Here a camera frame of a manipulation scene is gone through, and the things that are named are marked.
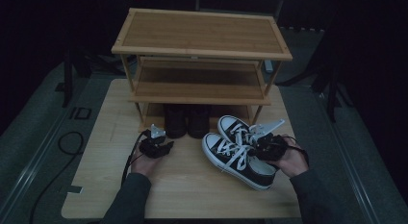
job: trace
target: sneaker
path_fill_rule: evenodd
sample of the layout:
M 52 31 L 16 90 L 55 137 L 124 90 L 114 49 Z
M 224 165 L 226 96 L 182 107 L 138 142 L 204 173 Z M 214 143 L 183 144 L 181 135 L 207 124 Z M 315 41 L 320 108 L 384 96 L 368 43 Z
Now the sneaker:
M 285 120 L 280 119 L 265 125 L 258 124 L 249 126 L 241 119 L 231 116 L 222 116 L 217 124 L 219 133 L 231 142 L 238 145 L 257 146 L 259 138 L 272 139 L 272 131 L 282 125 Z
M 259 190 L 271 187 L 276 168 L 247 152 L 249 145 L 238 145 L 226 138 L 209 133 L 202 139 L 202 148 L 212 164 Z
M 179 138 L 187 133 L 185 117 L 186 106 L 181 104 L 163 104 L 165 110 L 165 130 L 170 138 Z
M 193 138 L 203 138 L 210 132 L 210 112 L 209 105 L 191 105 L 189 111 L 189 124 L 187 133 Z

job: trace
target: pair of black shoes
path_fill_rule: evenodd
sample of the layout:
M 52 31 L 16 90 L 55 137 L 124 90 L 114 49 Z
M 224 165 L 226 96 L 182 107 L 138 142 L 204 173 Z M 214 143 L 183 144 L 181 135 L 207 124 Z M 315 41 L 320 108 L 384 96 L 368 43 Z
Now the pair of black shoes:
M 168 137 L 179 138 L 189 133 L 190 137 L 203 138 L 210 132 L 211 106 L 163 104 L 163 107 Z

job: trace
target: black canvas sneaker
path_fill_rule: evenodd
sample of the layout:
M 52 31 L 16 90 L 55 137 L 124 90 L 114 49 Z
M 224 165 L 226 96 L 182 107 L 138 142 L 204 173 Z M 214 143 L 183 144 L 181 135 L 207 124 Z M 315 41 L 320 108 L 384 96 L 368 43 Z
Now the black canvas sneaker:
M 218 134 L 209 133 L 202 139 L 202 148 L 212 164 L 251 187 L 265 190 L 272 185 L 276 168 L 255 156 L 248 156 L 251 146 L 238 145 Z
M 257 124 L 249 126 L 241 119 L 231 116 L 222 116 L 217 124 L 219 133 L 231 142 L 238 145 L 250 145 L 255 147 L 257 140 L 261 137 L 271 139 L 272 131 L 281 126 L 285 120 L 280 119 L 268 124 Z

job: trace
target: shoe rack shelf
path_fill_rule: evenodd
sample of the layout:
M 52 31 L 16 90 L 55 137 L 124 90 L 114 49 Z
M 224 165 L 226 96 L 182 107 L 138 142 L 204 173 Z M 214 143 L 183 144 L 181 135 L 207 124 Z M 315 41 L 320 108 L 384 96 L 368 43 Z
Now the shoe rack shelf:
M 146 9 L 130 9 L 112 52 L 122 58 L 141 130 L 164 127 L 164 103 L 212 105 L 212 128 L 225 114 L 255 123 L 271 104 L 281 61 L 292 59 L 271 16 Z M 135 76 L 127 55 L 138 57 Z M 267 84 L 264 60 L 276 62 Z
M 270 105 L 257 62 L 164 58 L 140 60 L 131 101 Z

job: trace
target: floor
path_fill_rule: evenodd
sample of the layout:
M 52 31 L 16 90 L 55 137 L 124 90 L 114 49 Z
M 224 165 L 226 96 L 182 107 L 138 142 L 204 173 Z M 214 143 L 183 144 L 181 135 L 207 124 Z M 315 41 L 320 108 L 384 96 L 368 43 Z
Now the floor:
M 293 61 L 283 64 L 277 82 L 304 70 L 322 36 L 322 32 L 297 33 L 286 29 L 282 29 L 282 34 L 293 54 Z M 70 106 L 63 109 L 63 95 L 54 91 L 56 84 L 63 79 L 63 66 L 50 72 L 23 112 L 1 136 L 1 223 L 98 221 L 61 217 L 66 190 L 80 156 L 73 158 L 62 153 L 58 142 L 61 140 L 64 149 L 74 152 L 81 146 L 79 138 L 63 137 L 71 131 L 83 134 L 84 143 L 87 142 L 109 83 L 117 77 L 103 70 L 94 70 L 90 79 L 75 77 L 74 97 Z M 408 223 L 408 209 L 359 114 L 339 97 L 339 107 L 335 109 L 337 122 L 332 123 L 325 111 L 325 94 L 316 94 L 310 89 L 314 77 L 290 87 L 280 87 L 294 133 L 308 151 L 312 167 L 327 187 L 348 204 L 349 223 Z M 74 107 L 91 109 L 90 118 L 70 118 Z M 71 160 L 72 163 L 60 174 Z M 146 223 L 294 224 L 301 223 L 301 220 L 147 220 Z

